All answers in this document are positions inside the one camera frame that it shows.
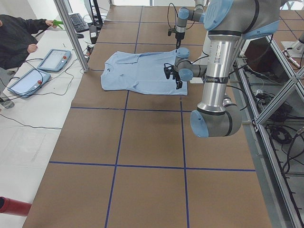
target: tablet screen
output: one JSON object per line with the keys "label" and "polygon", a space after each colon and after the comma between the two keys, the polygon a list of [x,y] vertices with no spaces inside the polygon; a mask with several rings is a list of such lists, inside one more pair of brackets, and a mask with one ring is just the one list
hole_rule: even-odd
{"label": "tablet screen", "polygon": [[52,52],[43,60],[43,63],[39,67],[44,69],[56,69],[65,54],[66,51],[52,50]]}
{"label": "tablet screen", "polygon": [[43,72],[32,70],[27,75],[19,79],[19,81],[11,87],[11,90],[16,94],[26,94],[30,92],[37,81],[42,81],[42,77],[46,75],[47,74]]}

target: white table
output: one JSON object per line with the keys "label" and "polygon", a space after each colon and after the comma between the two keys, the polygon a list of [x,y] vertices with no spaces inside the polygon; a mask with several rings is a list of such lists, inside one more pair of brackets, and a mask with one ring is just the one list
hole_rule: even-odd
{"label": "white table", "polygon": [[[85,38],[79,39],[79,42],[85,50],[90,39],[88,31],[83,34]],[[44,58],[52,48],[72,52],[71,59],[63,70],[51,74],[54,78],[77,58],[65,31],[59,28],[47,30],[38,42],[37,51],[27,59]],[[39,61],[30,63],[37,67]],[[31,68],[32,66],[24,63],[15,77],[23,76]],[[13,108],[5,109],[1,106],[0,114],[26,125],[62,128],[83,74],[78,61],[67,72],[72,74],[74,79],[64,96],[48,94],[17,98],[13,100]],[[71,79],[72,76],[63,73],[46,83],[38,93],[63,94]],[[13,95],[7,89],[4,93],[7,96]],[[59,134],[60,130],[24,127],[0,116],[0,196],[32,203]],[[26,217],[0,214],[0,226],[21,228],[25,219]]]}

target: light blue shirt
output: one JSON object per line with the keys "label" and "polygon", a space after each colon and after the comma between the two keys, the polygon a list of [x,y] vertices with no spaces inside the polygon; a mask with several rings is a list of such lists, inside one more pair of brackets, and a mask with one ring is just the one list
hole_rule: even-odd
{"label": "light blue shirt", "polygon": [[142,94],[187,95],[187,83],[176,89],[175,80],[167,79],[164,63],[174,64],[175,50],[142,54],[114,53],[101,75],[104,90],[130,90]]}

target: green object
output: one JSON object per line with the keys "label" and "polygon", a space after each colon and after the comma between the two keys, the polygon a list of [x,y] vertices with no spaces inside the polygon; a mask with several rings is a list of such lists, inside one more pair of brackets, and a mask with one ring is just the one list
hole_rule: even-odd
{"label": "green object", "polygon": [[58,26],[59,28],[63,29],[60,25],[63,25],[63,22],[60,20],[54,20],[53,21],[53,25]]}

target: shirt sleeve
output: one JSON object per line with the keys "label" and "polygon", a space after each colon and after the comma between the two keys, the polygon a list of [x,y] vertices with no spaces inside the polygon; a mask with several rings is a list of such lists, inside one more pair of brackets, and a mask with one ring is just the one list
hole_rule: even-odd
{"label": "shirt sleeve", "polygon": [[46,19],[28,19],[24,20],[22,18],[17,18],[18,23],[24,27],[30,34],[38,33],[39,30],[45,30],[49,26],[46,24]]}

